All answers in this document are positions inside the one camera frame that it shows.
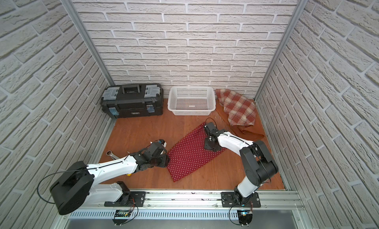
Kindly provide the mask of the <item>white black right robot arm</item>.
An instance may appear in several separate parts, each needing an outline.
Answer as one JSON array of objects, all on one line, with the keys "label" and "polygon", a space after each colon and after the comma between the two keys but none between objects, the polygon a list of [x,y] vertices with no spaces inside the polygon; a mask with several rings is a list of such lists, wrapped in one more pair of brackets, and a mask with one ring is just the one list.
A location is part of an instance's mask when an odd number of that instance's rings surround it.
[{"label": "white black right robot arm", "polygon": [[206,123],[204,130],[207,134],[204,141],[206,150],[218,152],[226,148],[241,157],[245,178],[235,188],[235,201],[238,204],[245,204],[259,187],[279,172],[277,163],[263,141],[242,139],[224,129],[217,129],[212,122]]}]

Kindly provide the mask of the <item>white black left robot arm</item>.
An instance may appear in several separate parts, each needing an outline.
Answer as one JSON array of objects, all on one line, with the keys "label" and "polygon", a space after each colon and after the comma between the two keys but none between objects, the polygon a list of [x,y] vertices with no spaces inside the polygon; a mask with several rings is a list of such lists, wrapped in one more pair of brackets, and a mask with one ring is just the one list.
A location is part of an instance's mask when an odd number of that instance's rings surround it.
[{"label": "white black left robot arm", "polygon": [[104,182],[153,167],[167,167],[169,157],[165,147],[166,142],[160,139],[145,149],[113,161],[89,165],[83,161],[74,163],[50,187],[58,213],[67,215],[83,205],[97,203],[106,207],[132,203],[131,192],[123,182]]}]

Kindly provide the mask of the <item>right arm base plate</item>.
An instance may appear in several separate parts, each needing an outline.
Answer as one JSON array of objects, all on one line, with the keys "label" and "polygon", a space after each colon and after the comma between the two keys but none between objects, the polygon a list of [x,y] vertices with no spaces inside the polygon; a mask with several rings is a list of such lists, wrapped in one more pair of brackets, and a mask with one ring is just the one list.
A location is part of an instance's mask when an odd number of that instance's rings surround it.
[{"label": "right arm base plate", "polygon": [[260,208],[261,202],[257,192],[249,197],[242,197],[238,192],[221,192],[221,201],[224,208],[230,208],[233,205],[244,208]]}]

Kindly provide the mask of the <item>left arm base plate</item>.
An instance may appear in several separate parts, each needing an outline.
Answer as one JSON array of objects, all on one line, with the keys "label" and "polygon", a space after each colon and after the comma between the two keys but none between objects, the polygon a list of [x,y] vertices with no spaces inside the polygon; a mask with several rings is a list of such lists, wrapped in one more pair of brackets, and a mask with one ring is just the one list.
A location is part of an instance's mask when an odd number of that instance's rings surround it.
[{"label": "left arm base plate", "polygon": [[106,201],[104,203],[105,207],[131,207],[133,205],[137,207],[143,207],[145,196],[147,192],[143,191],[132,191],[129,193],[123,193],[121,197],[115,201]]}]

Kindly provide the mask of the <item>red polka dot skirt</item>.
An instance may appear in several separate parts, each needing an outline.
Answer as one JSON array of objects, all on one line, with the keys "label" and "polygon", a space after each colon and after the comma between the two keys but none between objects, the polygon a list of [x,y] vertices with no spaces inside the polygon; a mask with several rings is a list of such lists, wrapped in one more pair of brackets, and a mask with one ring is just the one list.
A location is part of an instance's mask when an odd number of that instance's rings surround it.
[{"label": "red polka dot skirt", "polygon": [[225,151],[225,148],[218,152],[204,148],[207,139],[204,130],[205,125],[204,122],[200,124],[168,152],[169,164],[167,169],[174,182],[197,171]]}]

